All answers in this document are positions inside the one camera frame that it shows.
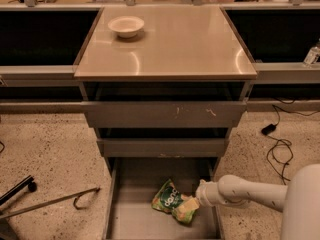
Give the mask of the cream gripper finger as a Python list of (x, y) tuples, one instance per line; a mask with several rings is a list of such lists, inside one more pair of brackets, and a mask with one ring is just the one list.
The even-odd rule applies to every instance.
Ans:
[(184, 214), (190, 211), (197, 210), (200, 207), (199, 201), (195, 197), (185, 200), (181, 205), (174, 209), (175, 213)]

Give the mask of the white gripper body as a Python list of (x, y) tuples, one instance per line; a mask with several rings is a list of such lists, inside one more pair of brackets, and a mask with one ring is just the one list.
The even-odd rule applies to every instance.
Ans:
[(201, 180), (196, 189), (196, 198), (203, 207), (218, 205), (221, 199), (218, 191), (218, 184), (212, 181)]

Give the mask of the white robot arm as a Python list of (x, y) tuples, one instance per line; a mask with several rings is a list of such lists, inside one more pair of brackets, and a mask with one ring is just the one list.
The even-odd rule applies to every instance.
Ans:
[(288, 185), (247, 181), (224, 175), (217, 182), (200, 181), (194, 197), (175, 211), (185, 213), (199, 207), (238, 207), (253, 201), (282, 212), (281, 240), (320, 240), (320, 165), (300, 169)]

